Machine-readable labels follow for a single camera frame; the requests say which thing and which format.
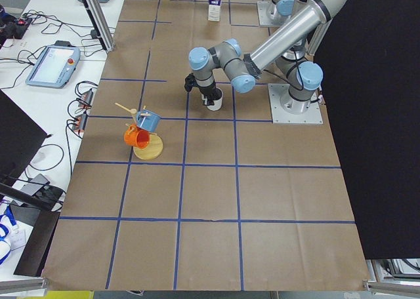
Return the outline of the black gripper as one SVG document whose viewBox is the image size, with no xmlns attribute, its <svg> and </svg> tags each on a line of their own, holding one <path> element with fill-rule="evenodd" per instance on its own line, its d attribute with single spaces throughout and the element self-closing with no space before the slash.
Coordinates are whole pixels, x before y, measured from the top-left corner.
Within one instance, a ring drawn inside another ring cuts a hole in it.
<svg viewBox="0 0 420 299">
<path fill-rule="evenodd" d="M 203 105 L 214 105 L 216 100 L 222 98 L 222 91 L 215 84 L 207 87 L 199 87 L 202 95 Z"/>
</svg>

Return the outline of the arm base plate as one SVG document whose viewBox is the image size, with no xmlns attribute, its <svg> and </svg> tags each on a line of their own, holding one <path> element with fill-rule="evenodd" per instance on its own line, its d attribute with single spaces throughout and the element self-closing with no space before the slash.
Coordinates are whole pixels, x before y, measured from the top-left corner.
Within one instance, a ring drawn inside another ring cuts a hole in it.
<svg viewBox="0 0 420 299">
<path fill-rule="evenodd" d="M 289 95 L 288 84 L 268 84 L 272 122 L 290 125 L 322 125 L 320 105 L 313 92 L 310 100 L 300 102 Z"/>
<path fill-rule="evenodd" d="M 276 6 L 271 1 L 258 1 L 257 11 L 259 26 L 262 27 L 281 27 L 291 17 L 278 13 Z"/>
</svg>

